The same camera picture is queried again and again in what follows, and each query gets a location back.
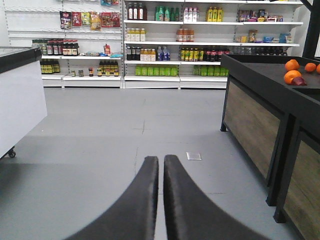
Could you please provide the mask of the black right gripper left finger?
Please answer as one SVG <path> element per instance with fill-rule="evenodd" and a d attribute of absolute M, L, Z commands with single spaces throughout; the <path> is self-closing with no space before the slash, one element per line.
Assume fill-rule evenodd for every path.
<path fill-rule="evenodd" d="M 147 156 L 137 175 L 97 219 L 69 240 L 153 240 L 158 207 L 159 159 Z"/>

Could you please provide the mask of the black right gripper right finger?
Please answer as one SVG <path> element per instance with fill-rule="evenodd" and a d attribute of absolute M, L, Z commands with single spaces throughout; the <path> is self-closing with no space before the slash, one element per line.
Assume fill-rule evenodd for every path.
<path fill-rule="evenodd" d="M 169 240 L 264 240 L 196 185 L 176 155 L 164 157 L 163 201 Z"/>

